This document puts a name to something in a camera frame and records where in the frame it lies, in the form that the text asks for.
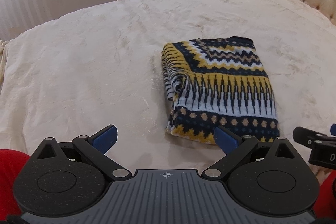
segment blue finger pad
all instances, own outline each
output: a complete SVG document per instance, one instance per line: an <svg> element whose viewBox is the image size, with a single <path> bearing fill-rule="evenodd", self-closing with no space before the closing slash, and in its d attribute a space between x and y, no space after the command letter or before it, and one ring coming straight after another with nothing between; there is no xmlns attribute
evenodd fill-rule
<svg viewBox="0 0 336 224"><path fill-rule="evenodd" d="M336 136L336 123L330 127L330 133L331 135Z"/></svg>
<svg viewBox="0 0 336 224"><path fill-rule="evenodd" d="M218 127L215 128L214 138L216 144L226 155L238 147L238 141Z"/></svg>
<svg viewBox="0 0 336 224"><path fill-rule="evenodd" d="M95 138L92 146L99 152L105 154L117 141L118 131L116 127L111 127L102 133L99 137Z"/></svg>

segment white bedspread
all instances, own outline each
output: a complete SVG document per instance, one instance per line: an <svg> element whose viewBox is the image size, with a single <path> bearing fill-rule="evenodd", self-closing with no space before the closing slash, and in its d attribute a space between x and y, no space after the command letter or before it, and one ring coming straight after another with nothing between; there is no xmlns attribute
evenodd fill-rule
<svg viewBox="0 0 336 224"><path fill-rule="evenodd" d="M164 133L161 50L167 42L254 40L283 135L336 122L336 27L298 0L119 0L29 30L4 48L0 148L31 154L115 124L107 155L130 169L205 169L223 153ZM309 151L295 145L307 160Z"/></svg>

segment red fabric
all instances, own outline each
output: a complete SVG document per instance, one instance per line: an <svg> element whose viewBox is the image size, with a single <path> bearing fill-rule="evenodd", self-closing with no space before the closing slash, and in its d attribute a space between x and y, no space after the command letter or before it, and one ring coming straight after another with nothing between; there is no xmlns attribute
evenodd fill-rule
<svg viewBox="0 0 336 224"><path fill-rule="evenodd" d="M329 217L336 220L336 199L333 194L333 183L336 171L330 173L320 187L320 193L314 204L314 212L318 218Z"/></svg>
<svg viewBox="0 0 336 224"><path fill-rule="evenodd" d="M21 214L13 196L13 183L28 159L25 153L0 149L0 220Z"/></svg>

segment patterned knit sweater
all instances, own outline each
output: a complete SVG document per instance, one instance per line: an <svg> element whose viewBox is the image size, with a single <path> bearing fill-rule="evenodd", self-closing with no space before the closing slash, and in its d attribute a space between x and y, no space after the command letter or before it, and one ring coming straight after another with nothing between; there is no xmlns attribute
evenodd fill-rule
<svg viewBox="0 0 336 224"><path fill-rule="evenodd" d="M261 141L279 136L273 90L251 39L168 43L162 67L173 101L168 133L209 144L218 125Z"/></svg>

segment metal pin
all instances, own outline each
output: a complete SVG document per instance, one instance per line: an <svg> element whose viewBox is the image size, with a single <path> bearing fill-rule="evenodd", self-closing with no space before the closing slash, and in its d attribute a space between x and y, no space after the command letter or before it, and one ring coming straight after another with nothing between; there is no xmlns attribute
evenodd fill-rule
<svg viewBox="0 0 336 224"><path fill-rule="evenodd" d="M220 172L217 169L208 169L204 172L208 177L219 177L221 175L222 172Z"/></svg>
<svg viewBox="0 0 336 224"><path fill-rule="evenodd" d="M126 169L117 169L112 172L112 175L118 178L123 178L128 175L128 171Z"/></svg>

